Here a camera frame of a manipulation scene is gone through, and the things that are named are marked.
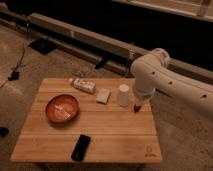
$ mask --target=concrete floor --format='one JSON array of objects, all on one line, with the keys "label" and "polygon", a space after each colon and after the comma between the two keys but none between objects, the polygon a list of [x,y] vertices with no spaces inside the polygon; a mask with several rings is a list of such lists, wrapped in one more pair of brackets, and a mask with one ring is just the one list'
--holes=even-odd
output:
[{"label": "concrete floor", "polygon": [[[24,35],[0,25],[0,84],[20,58],[24,40]],[[160,164],[47,164],[44,169],[32,163],[11,162],[10,155],[44,77],[121,77],[105,69],[95,70],[93,64],[60,50],[43,56],[27,48],[24,64],[20,79],[0,89],[0,126],[10,129],[7,137],[0,137],[0,171],[213,170],[213,120],[160,93],[151,101],[163,155]]]}]

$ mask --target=logo on table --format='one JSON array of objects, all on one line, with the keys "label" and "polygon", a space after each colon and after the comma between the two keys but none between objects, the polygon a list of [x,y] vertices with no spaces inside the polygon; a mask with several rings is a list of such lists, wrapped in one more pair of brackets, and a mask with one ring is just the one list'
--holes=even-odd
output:
[{"label": "logo on table", "polygon": [[157,155],[152,152],[152,146],[146,147],[145,157],[156,157]]}]

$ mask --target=phone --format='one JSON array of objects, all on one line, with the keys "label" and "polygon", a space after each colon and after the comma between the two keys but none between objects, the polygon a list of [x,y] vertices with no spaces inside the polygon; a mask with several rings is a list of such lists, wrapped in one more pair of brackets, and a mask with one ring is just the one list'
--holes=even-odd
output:
[{"label": "phone", "polygon": [[91,138],[86,135],[80,135],[77,144],[72,152],[71,158],[76,161],[82,161],[86,152],[86,149],[90,143]]}]

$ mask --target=black wall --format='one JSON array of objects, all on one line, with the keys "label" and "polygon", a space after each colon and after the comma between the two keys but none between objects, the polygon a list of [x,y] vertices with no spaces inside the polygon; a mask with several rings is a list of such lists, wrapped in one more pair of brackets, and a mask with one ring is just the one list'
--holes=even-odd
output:
[{"label": "black wall", "polygon": [[6,0],[10,10],[37,12],[213,71],[213,23],[110,0]]}]

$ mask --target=white cup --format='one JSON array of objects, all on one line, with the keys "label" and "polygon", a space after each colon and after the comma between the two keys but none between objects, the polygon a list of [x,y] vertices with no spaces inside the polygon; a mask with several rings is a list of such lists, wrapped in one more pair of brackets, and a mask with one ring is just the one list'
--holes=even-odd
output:
[{"label": "white cup", "polygon": [[129,86],[121,84],[118,88],[117,102],[120,106],[126,107],[129,104]]}]

